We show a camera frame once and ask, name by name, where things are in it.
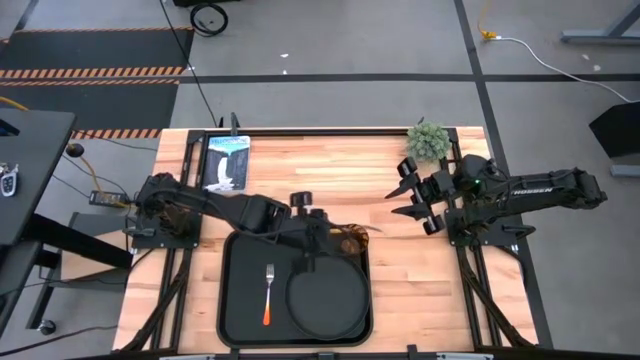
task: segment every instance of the desk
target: desk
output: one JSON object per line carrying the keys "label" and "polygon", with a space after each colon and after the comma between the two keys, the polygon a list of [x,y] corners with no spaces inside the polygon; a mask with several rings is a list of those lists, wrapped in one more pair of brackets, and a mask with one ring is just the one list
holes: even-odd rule
{"label": "desk", "polygon": [[[0,335],[34,264],[55,268],[60,255],[48,244],[106,264],[129,268],[131,254],[60,225],[34,211],[60,160],[76,116],[53,111],[0,109],[0,119],[20,132],[0,137],[0,162],[19,164],[14,196],[0,196]],[[43,286],[27,328],[37,328],[52,288]]]}
{"label": "desk", "polygon": [[[426,236],[420,222],[392,214],[392,209],[409,204],[409,195],[384,199],[398,185],[396,166],[406,156],[405,137],[277,136],[277,131],[294,134],[299,130],[265,129],[274,136],[252,138],[247,194],[264,194],[288,203],[290,193],[312,191],[314,206],[325,209],[332,221],[367,224],[383,231],[370,232],[373,333],[360,346],[335,351],[406,352],[407,344],[417,344],[421,352],[473,350],[456,252],[446,232]],[[463,155],[490,156],[481,127],[461,127],[457,131]],[[180,177],[187,133],[187,129],[163,131],[154,174],[169,172]],[[435,164],[422,166],[420,174],[425,177],[435,170]],[[195,174],[189,181],[193,184]],[[436,212],[444,209],[444,204],[434,207]],[[230,231],[221,220],[203,219],[201,243],[191,262],[180,354],[229,352],[216,334],[216,319],[222,249]],[[156,306],[165,255],[166,250],[157,249],[130,275],[115,349],[132,339]],[[486,248],[484,256],[494,300],[520,333],[536,342],[517,261],[494,248]],[[479,301],[476,304],[483,339],[488,344],[484,311]],[[161,348],[169,344],[171,314],[170,309]],[[241,353],[317,351],[243,349]]]}

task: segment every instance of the white cable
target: white cable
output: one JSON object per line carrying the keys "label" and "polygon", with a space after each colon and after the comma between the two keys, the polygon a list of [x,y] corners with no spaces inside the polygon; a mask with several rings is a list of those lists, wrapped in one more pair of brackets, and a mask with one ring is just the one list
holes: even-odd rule
{"label": "white cable", "polygon": [[505,38],[505,37],[501,37],[501,36],[497,36],[497,37],[495,37],[493,39],[489,39],[489,40],[491,40],[491,41],[513,41],[513,42],[516,42],[518,44],[521,44],[524,47],[526,47],[527,50],[529,50],[529,52],[531,53],[531,55],[533,55],[533,57],[536,59],[537,62],[539,62],[542,66],[546,67],[547,69],[553,70],[553,71],[555,71],[557,73],[560,73],[560,74],[562,74],[564,76],[570,77],[573,80],[576,80],[576,81],[579,81],[579,82],[582,82],[582,83],[585,83],[585,84],[597,85],[597,86],[600,86],[601,88],[607,89],[607,90],[611,91],[612,93],[616,94],[616,96],[618,96],[620,99],[622,99],[622,101],[624,101],[624,102],[626,102],[628,104],[640,102],[640,100],[629,100],[629,99],[627,99],[622,94],[620,94],[619,92],[613,90],[612,88],[610,88],[609,86],[607,86],[605,84],[602,84],[602,83],[599,83],[599,82],[596,82],[596,81],[589,81],[589,80],[580,79],[579,77],[573,76],[573,75],[571,75],[569,73],[566,73],[566,72],[564,72],[564,71],[562,71],[560,69],[554,68],[553,66],[551,66],[551,65],[545,63],[544,61],[540,60],[540,58],[533,52],[533,50],[531,50],[531,47],[529,47],[529,45],[527,45],[527,43],[522,41],[522,40],[518,40],[518,39],[514,39],[514,38]]}

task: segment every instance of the book cover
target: book cover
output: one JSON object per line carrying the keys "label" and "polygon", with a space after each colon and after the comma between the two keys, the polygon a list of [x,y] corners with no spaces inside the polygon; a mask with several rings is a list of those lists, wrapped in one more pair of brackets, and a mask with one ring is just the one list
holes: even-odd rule
{"label": "book cover", "polygon": [[248,136],[212,137],[207,145],[203,188],[208,191],[244,191],[249,170]]}

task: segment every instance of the fork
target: fork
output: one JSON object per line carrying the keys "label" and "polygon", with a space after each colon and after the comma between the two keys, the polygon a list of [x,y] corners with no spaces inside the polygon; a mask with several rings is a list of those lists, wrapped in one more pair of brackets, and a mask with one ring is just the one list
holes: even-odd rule
{"label": "fork", "polygon": [[276,277],[273,264],[267,264],[267,305],[264,308],[264,319],[262,325],[269,326],[271,324],[271,310],[269,309],[269,298],[271,297],[271,283]]}

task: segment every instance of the yellow cable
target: yellow cable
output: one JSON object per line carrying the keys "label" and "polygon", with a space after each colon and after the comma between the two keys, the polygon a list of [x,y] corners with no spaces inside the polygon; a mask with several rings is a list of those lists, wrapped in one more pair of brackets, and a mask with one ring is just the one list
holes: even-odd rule
{"label": "yellow cable", "polygon": [[16,109],[20,109],[22,111],[29,111],[29,109],[26,106],[21,105],[21,104],[13,101],[11,99],[7,99],[6,97],[3,97],[3,96],[0,96],[0,102],[3,102],[5,104],[9,104],[9,105],[15,107]]}
{"label": "yellow cable", "polygon": [[[89,172],[91,173],[91,178],[93,179],[93,183],[96,185],[96,189],[98,190],[98,193],[106,198],[107,195],[104,193],[104,191],[102,191],[102,188],[100,187],[100,183],[98,182],[98,178],[96,177],[95,170],[93,170],[93,166],[91,166],[91,164],[89,164],[87,159],[85,159],[83,156],[80,156],[80,160],[82,160],[82,162],[85,165],[87,165],[87,168],[89,169]],[[115,204],[120,206],[120,207],[127,207],[127,204],[123,204],[121,202],[116,202]]]}
{"label": "yellow cable", "polygon": [[484,18],[487,16],[487,11],[489,11],[490,7],[491,7],[491,0],[487,0],[484,3],[484,7],[480,12],[480,16],[478,17],[478,22],[476,24],[478,27],[478,31],[480,32],[480,34],[482,34],[482,38],[485,40],[495,39],[495,37],[498,36],[498,34],[493,31],[486,31],[482,29],[482,22],[484,21]]}

